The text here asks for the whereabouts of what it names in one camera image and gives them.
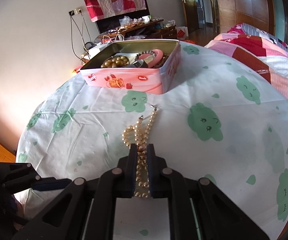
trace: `gold bead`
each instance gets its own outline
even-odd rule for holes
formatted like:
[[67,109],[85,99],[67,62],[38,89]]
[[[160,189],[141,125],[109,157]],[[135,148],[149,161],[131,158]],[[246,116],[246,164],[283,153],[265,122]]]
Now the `gold bead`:
[[143,145],[141,145],[137,148],[137,151],[139,151],[139,152],[142,152],[144,150],[145,150],[145,147]]

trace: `electrical cord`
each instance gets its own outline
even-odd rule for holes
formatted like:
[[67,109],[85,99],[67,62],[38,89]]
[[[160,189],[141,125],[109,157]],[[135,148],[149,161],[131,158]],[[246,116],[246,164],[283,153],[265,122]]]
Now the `electrical cord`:
[[83,22],[84,22],[84,24],[85,24],[85,27],[86,27],[86,30],[87,30],[88,36],[89,36],[89,38],[90,38],[90,42],[92,42],[92,39],[91,39],[90,33],[89,33],[89,31],[88,31],[88,28],[87,28],[87,25],[86,25],[86,22],[85,22],[85,19],[84,19],[84,15],[83,15],[83,12],[82,12],[82,11],[81,11],[81,15],[82,15]]
[[85,41],[84,41],[83,35],[82,35],[82,33],[81,33],[81,30],[80,30],[80,28],[78,27],[78,25],[76,24],[76,21],[75,21],[75,20],[73,19],[73,17],[71,16],[71,21],[72,21],[72,20],[73,20],[73,22],[75,23],[78,31],[80,32],[80,35],[81,35],[82,41],[83,41],[83,46],[85,46]]
[[71,44],[72,44],[72,50],[74,55],[80,60],[80,57],[78,55],[76,55],[75,51],[74,51],[74,47],[73,47],[73,27],[72,27],[72,16],[71,16]]

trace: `printed logo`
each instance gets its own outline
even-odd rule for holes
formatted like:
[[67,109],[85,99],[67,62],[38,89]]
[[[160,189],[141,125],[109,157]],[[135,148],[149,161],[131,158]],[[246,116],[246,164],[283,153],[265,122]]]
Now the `printed logo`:
[[146,81],[148,78],[147,78],[147,77],[144,77],[144,76],[138,76],[138,79],[139,79],[139,80],[142,80],[142,81]]
[[94,74],[91,74],[90,76],[88,76],[88,79],[90,81],[95,81],[96,80],[96,76]]

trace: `drawer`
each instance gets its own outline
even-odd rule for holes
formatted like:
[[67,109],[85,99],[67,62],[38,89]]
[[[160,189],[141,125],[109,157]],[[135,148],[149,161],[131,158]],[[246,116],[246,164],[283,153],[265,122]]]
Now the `drawer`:
[[173,37],[175,36],[177,39],[177,31],[174,29],[174,30],[171,30],[170,32],[167,32],[167,33],[163,33],[162,34],[162,39],[174,39],[174,38],[169,38],[169,37]]
[[163,34],[163,33],[168,33],[170,31],[173,31],[175,30],[175,26],[171,26],[171,27],[168,27],[168,28],[161,28],[160,29],[160,33]]

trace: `wooden door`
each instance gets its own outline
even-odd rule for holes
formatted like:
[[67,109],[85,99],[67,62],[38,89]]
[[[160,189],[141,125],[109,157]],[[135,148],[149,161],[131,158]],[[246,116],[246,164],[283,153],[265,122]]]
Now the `wooden door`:
[[191,33],[199,28],[196,1],[182,0],[182,3],[188,33]]

